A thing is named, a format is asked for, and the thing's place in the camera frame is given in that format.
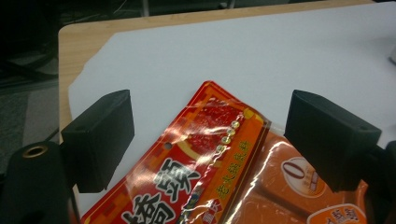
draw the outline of red packet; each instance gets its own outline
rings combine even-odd
[[[220,223],[233,211],[270,121],[205,82],[82,223]]]

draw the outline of floor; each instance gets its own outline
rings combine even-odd
[[[140,17],[141,2],[137,0],[114,0],[109,13],[101,8],[92,9],[77,2],[68,2],[60,9],[61,25],[75,22]],[[225,8],[227,1],[214,0],[150,0],[150,15],[161,15],[186,11],[216,10]],[[289,0],[237,0],[235,7],[256,7],[287,4]],[[16,59],[17,64],[27,64],[36,55]],[[58,63],[56,56],[36,70],[56,76]],[[17,77],[5,75],[0,67],[0,177],[7,171],[10,156],[19,148],[34,142],[59,141],[59,96],[57,78],[49,81],[25,83]]]

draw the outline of snack package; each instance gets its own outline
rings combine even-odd
[[[270,123],[205,82],[81,222],[365,224],[367,185],[333,193]]]
[[[270,121],[205,82],[82,223],[222,223],[260,156]]]

